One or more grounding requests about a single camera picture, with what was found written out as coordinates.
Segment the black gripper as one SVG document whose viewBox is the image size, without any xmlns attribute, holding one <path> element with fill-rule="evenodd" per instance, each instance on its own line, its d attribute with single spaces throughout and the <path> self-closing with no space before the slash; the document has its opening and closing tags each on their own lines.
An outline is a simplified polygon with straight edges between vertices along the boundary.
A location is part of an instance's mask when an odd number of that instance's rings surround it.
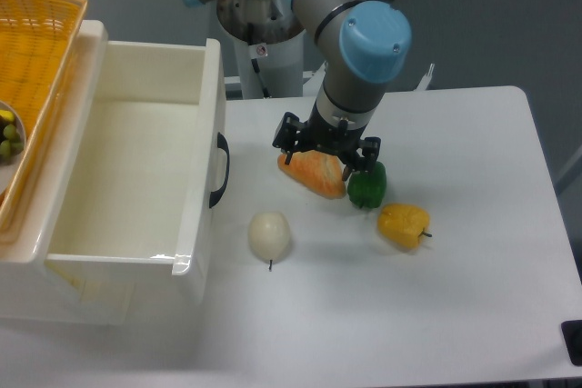
<svg viewBox="0 0 582 388">
<path fill-rule="evenodd" d="M 344 165 L 342 180 L 352 173 L 369 173 L 374 170 L 379 157 L 381 139 L 361 138 L 364 127 L 348 129 L 346 123 L 330 124 L 314 105 L 306 123 L 291 112 L 285 112 L 279 123 L 272 146 L 285 156 L 289 165 L 293 155 L 315 150 L 336 156 Z"/>
</svg>

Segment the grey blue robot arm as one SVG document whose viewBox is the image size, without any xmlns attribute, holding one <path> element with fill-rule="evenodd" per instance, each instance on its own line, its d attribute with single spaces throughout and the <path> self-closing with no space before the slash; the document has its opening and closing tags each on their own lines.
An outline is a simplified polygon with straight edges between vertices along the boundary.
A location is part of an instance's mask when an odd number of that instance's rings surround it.
<svg viewBox="0 0 582 388">
<path fill-rule="evenodd" d="M 326 60 L 311 115 L 285 114 L 273 141 L 287 158 L 316 150 L 336 156 L 345 175 L 372 171 L 381 142 L 365 130 L 387 85 L 399 74 L 412 31 L 394 0 L 183 0 L 214 4 L 238 45 L 245 94 L 291 95 L 302 62 L 291 53 L 308 35 Z"/>
</svg>

